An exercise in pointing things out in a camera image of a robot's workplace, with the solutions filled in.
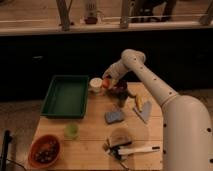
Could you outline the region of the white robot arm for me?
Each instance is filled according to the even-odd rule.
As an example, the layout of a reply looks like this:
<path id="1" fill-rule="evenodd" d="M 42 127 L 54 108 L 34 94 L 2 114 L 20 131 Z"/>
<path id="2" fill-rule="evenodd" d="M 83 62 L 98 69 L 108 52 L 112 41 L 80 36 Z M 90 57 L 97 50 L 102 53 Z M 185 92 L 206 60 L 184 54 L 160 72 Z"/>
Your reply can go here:
<path id="1" fill-rule="evenodd" d="M 132 71 L 144 84 L 163 114 L 163 171 L 213 171 L 213 125 L 206 106 L 181 95 L 144 62 L 143 52 L 126 49 L 103 76 L 120 80 Z"/>

